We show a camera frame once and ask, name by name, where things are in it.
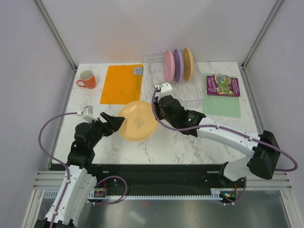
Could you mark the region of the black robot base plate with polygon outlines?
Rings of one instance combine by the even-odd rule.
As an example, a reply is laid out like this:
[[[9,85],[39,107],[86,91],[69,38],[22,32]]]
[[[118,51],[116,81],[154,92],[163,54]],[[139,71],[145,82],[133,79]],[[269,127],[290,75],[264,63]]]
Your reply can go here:
[[[224,180],[220,164],[94,165],[97,188],[110,195],[207,195],[211,189],[241,189],[245,179]]]

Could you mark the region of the light yellow plate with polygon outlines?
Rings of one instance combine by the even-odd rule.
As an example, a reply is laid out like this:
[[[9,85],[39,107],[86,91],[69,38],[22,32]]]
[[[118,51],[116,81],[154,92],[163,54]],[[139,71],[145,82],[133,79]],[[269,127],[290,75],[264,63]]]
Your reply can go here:
[[[140,142],[154,134],[158,127],[152,106],[146,101],[134,101],[125,105],[119,112],[125,120],[119,134],[126,140]]]

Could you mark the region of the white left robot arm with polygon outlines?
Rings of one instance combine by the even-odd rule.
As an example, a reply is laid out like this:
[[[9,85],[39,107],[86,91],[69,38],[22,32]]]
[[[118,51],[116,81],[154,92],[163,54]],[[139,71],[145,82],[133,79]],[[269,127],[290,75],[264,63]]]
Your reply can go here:
[[[103,137],[117,132],[125,118],[110,116],[104,112],[94,118],[90,112],[77,112],[84,119],[75,127],[67,162],[60,162],[66,170],[59,192],[43,220],[37,220],[37,228],[75,228],[79,216],[94,187],[104,182],[104,175],[92,166],[94,147]]]

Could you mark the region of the pink plate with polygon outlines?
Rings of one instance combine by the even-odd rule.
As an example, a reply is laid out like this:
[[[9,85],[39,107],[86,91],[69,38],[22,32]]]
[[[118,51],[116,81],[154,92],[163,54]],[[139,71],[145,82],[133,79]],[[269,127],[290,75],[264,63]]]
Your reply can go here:
[[[175,74],[175,61],[170,50],[165,51],[164,55],[164,76],[167,82],[172,82]]]

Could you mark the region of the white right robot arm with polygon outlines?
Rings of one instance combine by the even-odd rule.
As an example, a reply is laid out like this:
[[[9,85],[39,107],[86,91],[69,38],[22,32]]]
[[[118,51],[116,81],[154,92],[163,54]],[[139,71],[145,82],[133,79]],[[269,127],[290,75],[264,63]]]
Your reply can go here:
[[[234,162],[225,162],[218,174],[218,183],[230,186],[242,177],[255,175],[264,180],[272,179],[280,157],[279,146],[273,133],[246,133],[229,128],[205,114],[186,110],[180,102],[167,95],[152,97],[152,111],[158,122],[168,122],[167,129],[184,135],[216,141],[245,155]]]

